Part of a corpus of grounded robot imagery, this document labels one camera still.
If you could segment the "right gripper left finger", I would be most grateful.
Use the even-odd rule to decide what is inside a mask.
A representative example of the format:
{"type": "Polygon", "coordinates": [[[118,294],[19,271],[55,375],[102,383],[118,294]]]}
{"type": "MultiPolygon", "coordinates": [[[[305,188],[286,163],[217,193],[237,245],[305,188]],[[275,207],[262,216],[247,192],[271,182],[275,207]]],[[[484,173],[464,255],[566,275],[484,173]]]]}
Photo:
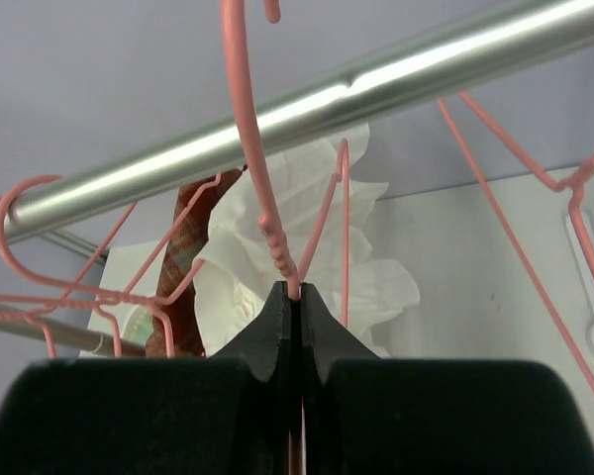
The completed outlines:
{"type": "Polygon", "coordinates": [[[273,376],[289,314],[279,282],[210,358],[30,365],[0,407],[0,474],[284,473],[273,376]]]}

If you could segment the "pink hanger of red skirt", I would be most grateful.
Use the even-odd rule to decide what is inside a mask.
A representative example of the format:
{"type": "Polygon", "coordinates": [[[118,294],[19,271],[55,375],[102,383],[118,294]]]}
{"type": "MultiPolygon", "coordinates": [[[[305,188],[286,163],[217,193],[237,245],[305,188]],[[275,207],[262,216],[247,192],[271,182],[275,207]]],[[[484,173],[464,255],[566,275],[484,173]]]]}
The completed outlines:
{"type": "Polygon", "coordinates": [[[139,279],[135,275],[157,249],[155,241],[115,247],[107,258],[101,279],[103,285],[132,285],[134,293],[166,300],[156,307],[169,317],[178,357],[205,354],[194,311],[195,289],[193,283],[185,282],[184,278],[192,269],[193,259],[208,241],[212,210],[241,175],[240,170],[233,169],[224,172],[217,185],[213,185],[211,179],[205,179],[179,188],[169,210],[169,224],[174,231],[139,279]]]}

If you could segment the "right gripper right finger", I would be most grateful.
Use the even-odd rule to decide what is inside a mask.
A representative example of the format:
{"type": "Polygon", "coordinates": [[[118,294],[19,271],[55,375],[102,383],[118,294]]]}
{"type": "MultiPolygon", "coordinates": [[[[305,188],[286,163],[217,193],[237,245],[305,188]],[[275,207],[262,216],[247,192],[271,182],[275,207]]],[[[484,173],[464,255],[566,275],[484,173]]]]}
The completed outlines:
{"type": "Polygon", "coordinates": [[[594,474],[594,445],[562,380],[522,360],[375,355],[300,299],[310,474],[594,474]]]}

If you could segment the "pink hanger of white skirt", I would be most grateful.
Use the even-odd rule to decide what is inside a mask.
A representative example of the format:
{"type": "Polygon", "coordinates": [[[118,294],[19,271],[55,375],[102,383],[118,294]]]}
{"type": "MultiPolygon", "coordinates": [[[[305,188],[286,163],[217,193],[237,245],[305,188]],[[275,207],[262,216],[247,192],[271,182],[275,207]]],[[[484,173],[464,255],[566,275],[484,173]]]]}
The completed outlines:
{"type": "Polygon", "coordinates": [[[343,254],[342,254],[342,306],[341,325],[348,327],[349,306],[349,226],[350,226],[350,162],[347,139],[342,139],[337,151],[335,172],[331,175],[326,195],[322,202],[317,221],[310,234],[304,253],[298,266],[298,276],[304,281],[311,266],[318,243],[323,234],[337,185],[343,184],[343,254]]]}

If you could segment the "white skirt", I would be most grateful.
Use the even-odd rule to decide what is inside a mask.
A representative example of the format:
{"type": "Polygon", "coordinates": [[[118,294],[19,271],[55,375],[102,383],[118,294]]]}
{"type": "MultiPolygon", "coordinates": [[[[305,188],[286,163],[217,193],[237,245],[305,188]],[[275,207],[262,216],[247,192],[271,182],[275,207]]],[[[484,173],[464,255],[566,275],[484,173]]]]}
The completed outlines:
{"type": "MultiPolygon", "coordinates": [[[[411,273],[394,259],[379,259],[365,235],[366,220],[385,182],[338,176],[338,149],[351,163],[366,152],[368,125],[300,145],[267,159],[270,181],[289,251],[301,281],[313,284],[335,319],[381,357],[389,351],[372,338],[420,302],[411,273]]],[[[213,355],[261,311],[272,285],[282,280],[258,226],[259,203],[249,173],[220,198],[209,219],[208,241],[196,259],[194,310],[206,354],[213,355]]]]}

